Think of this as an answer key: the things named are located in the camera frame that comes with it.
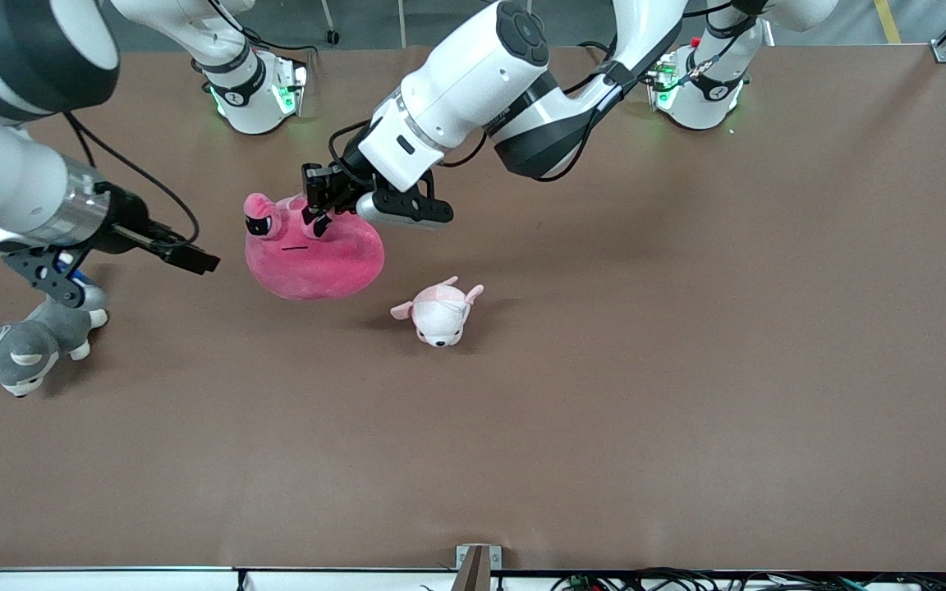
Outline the pale pink plush puppy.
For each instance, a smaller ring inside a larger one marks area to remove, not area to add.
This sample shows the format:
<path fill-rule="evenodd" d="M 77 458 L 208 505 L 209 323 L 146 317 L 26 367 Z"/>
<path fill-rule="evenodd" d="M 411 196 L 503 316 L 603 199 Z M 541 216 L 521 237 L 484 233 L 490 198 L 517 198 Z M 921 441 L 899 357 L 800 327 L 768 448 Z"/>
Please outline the pale pink plush puppy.
<path fill-rule="evenodd" d="M 392 318 L 410 319 L 418 340 L 436 348 L 456 345 L 461 339 L 471 308 L 484 292 L 475 285 L 468 292 L 457 288 L 458 276 L 435 283 L 414 295 L 412 300 L 393 306 Z"/>

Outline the metal table edge bracket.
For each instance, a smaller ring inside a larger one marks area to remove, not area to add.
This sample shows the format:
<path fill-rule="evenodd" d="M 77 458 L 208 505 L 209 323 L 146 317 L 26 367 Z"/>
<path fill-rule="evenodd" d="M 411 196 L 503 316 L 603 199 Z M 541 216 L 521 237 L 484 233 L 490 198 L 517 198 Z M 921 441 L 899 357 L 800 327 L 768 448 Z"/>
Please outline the metal table edge bracket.
<path fill-rule="evenodd" d="M 450 591 L 504 591 L 503 547 L 488 543 L 467 543 L 455 547 L 457 575 Z"/>

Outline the grey white husky plush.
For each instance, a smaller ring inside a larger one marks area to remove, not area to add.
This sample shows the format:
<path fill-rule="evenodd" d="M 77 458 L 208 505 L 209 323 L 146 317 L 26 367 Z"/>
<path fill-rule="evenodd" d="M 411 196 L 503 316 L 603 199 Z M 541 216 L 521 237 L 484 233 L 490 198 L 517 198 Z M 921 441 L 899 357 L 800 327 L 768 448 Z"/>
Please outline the grey white husky plush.
<path fill-rule="evenodd" d="M 0 327 L 0 386 L 21 399 L 34 392 L 59 360 L 82 360 L 90 333 L 108 322 L 108 311 L 69 308 L 52 298 L 22 321 Z"/>

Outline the magenta round plush toy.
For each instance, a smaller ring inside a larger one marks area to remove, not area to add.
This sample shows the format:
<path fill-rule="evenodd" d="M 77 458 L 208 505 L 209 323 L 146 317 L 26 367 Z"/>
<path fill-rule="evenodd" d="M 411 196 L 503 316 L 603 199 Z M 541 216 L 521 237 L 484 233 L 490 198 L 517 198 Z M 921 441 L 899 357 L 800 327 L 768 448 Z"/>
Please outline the magenta round plush toy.
<path fill-rule="evenodd" d="M 273 201 L 255 192 L 243 204 L 245 259 L 266 291 L 286 300 L 339 299 L 363 291 L 382 272 L 384 246 L 363 218 L 331 214 L 325 240 L 301 229 L 305 196 Z"/>

